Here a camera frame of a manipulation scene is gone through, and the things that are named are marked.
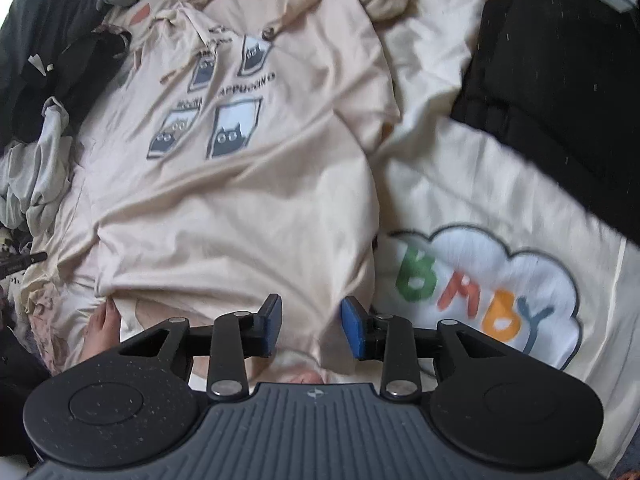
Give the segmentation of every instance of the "gray ribbed panel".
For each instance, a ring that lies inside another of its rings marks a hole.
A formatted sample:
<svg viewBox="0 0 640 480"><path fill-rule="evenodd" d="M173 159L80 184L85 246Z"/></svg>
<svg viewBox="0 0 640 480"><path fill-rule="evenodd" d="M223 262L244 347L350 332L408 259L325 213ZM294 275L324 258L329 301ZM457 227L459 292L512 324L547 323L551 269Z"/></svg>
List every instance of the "gray ribbed panel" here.
<svg viewBox="0 0 640 480"><path fill-rule="evenodd" d="M315 389L323 395L313 398ZM33 480L597 480L585 465L509 473L443 444L418 407L378 398L370 384L262 384L219 404L181 448L120 472L46 463Z"/></svg>

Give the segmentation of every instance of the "robot device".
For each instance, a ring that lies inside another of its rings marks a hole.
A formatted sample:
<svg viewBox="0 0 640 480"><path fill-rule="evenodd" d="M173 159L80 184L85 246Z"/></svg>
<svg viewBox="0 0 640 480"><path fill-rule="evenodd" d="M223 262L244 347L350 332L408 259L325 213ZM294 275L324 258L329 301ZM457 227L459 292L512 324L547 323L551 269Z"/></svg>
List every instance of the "robot device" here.
<svg viewBox="0 0 640 480"><path fill-rule="evenodd" d="M587 385L455 320L435 330L340 316L355 358L383 362L372 384L260 383L244 359L269 356L282 322L256 314L211 326L167 319L41 384L24 425L44 463L30 480L596 480L586 465L603 421ZM207 391L188 387L209 356ZM420 387L419 358L438 386Z"/></svg>

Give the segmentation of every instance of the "beige shirt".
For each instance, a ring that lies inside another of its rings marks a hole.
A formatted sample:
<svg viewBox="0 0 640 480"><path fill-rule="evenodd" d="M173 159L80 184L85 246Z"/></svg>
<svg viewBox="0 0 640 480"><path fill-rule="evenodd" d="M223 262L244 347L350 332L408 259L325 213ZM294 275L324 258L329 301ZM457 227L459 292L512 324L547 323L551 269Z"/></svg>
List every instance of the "beige shirt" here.
<svg viewBox="0 0 640 480"><path fill-rule="evenodd" d="M363 1L389 18L407 0ZM108 21L132 32L131 51L82 126L74 189L36 241L50 258L23 301L54 303L80 271L96 296L200 322L276 292L279 346L348 371L332 321L345 295L370 302L366 153L399 118L363 3L142 0ZM138 318L166 318L155 311Z"/></svg>

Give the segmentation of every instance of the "cloud graphic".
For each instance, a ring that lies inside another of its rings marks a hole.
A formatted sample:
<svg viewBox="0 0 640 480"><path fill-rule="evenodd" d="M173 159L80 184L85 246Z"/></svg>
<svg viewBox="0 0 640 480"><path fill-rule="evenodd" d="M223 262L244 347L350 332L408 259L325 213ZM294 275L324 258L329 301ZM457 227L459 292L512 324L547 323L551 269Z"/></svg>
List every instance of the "cloud graphic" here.
<svg viewBox="0 0 640 480"><path fill-rule="evenodd" d="M457 319L556 368L577 352L578 293L565 266L535 250L511 253L492 234L454 225L431 237L378 237L377 312L435 328Z"/></svg>

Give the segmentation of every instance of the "black fabric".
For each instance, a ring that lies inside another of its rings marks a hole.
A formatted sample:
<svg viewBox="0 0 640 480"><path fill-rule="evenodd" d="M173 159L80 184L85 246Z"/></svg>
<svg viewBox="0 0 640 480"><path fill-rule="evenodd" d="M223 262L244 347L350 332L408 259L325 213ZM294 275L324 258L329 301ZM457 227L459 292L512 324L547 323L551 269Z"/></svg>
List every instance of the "black fabric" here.
<svg viewBox="0 0 640 480"><path fill-rule="evenodd" d="M28 63L39 54L43 65L56 66L74 41L100 25L106 13L97 0L14 0L0 28L0 144L12 137L32 142L40 137L42 105L51 82Z"/></svg>
<svg viewBox="0 0 640 480"><path fill-rule="evenodd" d="M29 394L50 377L46 368L18 343L13 332L0 328L0 456L24 455L30 465L37 456L22 423Z"/></svg>
<svg viewBox="0 0 640 480"><path fill-rule="evenodd" d="M489 0L451 117L640 242L640 36L599 0Z"/></svg>

